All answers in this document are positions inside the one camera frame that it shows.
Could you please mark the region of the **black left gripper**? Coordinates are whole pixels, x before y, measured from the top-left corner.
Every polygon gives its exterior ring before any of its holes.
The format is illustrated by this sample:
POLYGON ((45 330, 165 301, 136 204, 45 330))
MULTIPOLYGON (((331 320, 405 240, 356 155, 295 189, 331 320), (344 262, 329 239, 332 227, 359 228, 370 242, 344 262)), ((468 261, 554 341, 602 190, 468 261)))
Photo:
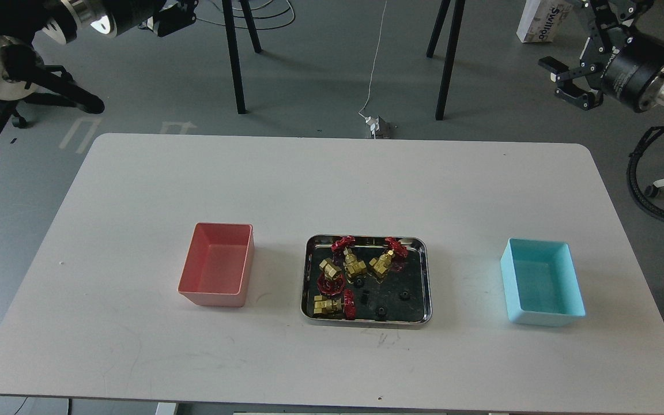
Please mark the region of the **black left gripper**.
POLYGON ((166 37, 196 22, 195 8, 198 1, 177 1, 171 7, 164 7, 148 20, 139 24, 140 31, 151 31, 158 37, 166 37))

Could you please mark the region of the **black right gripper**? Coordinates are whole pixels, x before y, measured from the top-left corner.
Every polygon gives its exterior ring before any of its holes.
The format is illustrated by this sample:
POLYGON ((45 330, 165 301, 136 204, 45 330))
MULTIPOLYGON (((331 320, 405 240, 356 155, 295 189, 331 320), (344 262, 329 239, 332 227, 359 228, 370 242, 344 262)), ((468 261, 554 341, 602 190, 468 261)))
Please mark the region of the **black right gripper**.
POLYGON ((603 103, 606 96, 635 108, 635 61, 629 47, 635 44, 633 23, 586 23, 587 40, 579 64, 566 63, 546 56, 538 65, 546 69, 554 82, 554 95, 580 110, 588 111, 603 103))

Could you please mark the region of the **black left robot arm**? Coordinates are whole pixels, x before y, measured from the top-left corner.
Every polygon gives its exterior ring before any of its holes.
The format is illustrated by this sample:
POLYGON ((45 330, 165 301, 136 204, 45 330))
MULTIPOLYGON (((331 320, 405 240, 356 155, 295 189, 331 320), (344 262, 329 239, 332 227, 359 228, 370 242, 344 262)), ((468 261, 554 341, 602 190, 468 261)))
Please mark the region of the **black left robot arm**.
POLYGON ((77 86, 63 66, 47 65, 33 46, 37 32, 68 44, 77 31, 92 27, 116 37, 145 27, 160 37, 196 21, 196 1, 0 1, 0 134, 8 122, 27 125, 20 102, 104 111, 103 101, 77 86))

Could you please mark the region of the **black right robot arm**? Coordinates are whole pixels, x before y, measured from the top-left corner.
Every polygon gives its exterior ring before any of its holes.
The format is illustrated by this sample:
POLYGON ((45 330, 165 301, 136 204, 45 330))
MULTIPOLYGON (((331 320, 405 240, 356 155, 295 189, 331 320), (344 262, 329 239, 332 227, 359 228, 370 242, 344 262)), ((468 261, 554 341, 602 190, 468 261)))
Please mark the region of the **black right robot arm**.
POLYGON ((574 1, 587 32, 578 67, 556 58, 538 61, 555 84, 554 93, 580 110, 610 96, 641 113, 664 107, 664 41, 638 31, 635 21, 652 1, 574 1))

